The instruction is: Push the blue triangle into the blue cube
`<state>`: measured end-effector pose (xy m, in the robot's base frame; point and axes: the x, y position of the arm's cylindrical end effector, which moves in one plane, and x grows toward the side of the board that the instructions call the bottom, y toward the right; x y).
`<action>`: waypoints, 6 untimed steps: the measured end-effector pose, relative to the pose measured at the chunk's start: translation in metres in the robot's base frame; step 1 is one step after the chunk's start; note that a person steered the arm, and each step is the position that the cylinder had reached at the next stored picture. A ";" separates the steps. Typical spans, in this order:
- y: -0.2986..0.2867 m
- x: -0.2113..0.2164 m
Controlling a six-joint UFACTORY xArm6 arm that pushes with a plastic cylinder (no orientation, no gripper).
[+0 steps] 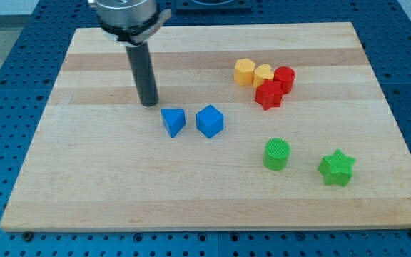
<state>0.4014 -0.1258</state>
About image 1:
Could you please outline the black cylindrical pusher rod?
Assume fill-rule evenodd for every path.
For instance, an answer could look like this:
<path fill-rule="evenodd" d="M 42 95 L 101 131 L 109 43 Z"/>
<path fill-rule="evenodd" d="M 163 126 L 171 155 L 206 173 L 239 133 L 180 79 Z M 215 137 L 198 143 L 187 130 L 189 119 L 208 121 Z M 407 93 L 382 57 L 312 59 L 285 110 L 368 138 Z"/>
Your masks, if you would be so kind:
<path fill-rule="evenodd" d="M 148 44 L 144 42 L 138 46 L 127 46 L 126 53 L 139 101 L 143 106 L 155 106 L 159 97 Z"/>

